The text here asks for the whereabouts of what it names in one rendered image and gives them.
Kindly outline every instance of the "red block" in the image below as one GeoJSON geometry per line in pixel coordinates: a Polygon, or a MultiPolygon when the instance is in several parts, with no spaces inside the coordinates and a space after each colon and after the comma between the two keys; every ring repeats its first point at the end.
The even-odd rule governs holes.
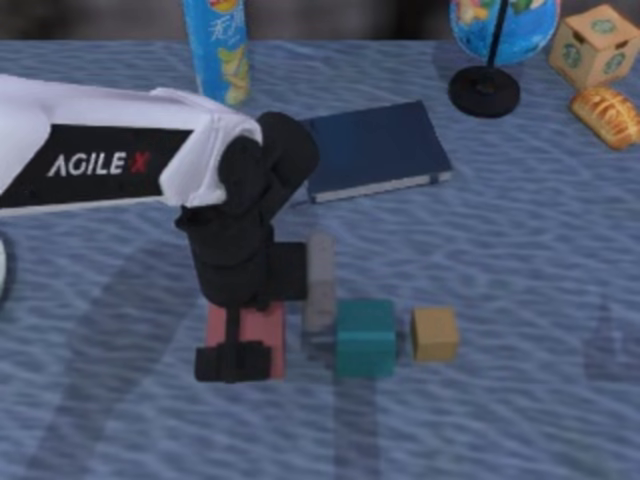
{"type": "MultiPolygon", "coordinates": [[[[224,308],[209,305],[206,346],[224,341],[227,314],[224,308]]],[[[271,347],[271,378],[284,378],[285,307],[273,302],[266,312],[246,308],[240,312],[240,340],[260,340],[271,347]]]]}

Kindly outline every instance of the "white robotic arm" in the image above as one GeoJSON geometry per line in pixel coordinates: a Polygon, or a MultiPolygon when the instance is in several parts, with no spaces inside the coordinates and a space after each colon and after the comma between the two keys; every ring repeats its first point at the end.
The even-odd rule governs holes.
{"type": "Polygon", "coordinates": [[[132,203],[218,205],[218,163],[252,118],[200,95],[0,75],[0,214],[132,203]]]}

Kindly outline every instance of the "notebook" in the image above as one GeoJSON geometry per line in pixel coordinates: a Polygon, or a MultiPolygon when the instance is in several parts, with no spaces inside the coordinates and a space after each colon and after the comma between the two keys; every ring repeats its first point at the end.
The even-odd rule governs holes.
{"type": "Polygon", "coordinates": [[[302,122],[320,150],[308,194],[321,203],[437,184],[452,166],[420,101],[302,122]]]}

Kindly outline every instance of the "pastry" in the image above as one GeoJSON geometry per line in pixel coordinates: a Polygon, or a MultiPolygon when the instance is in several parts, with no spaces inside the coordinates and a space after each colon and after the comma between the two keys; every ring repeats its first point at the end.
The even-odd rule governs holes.
{"type": "Polygon", "coordinates": [[[570,109],[615,150],[640,142],[640,114],[631,100],[612,88],[587,88],[573,97],[570,109]]]}

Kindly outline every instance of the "teal block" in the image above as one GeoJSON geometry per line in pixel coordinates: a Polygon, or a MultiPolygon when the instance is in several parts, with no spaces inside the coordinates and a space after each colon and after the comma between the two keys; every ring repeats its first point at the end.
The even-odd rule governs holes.
{"type": "Polygon", "coordinates": [[[377,378],[393,374],[396,328],[393,302],[341,300],[336,315],[336,375],[377,378]]]}

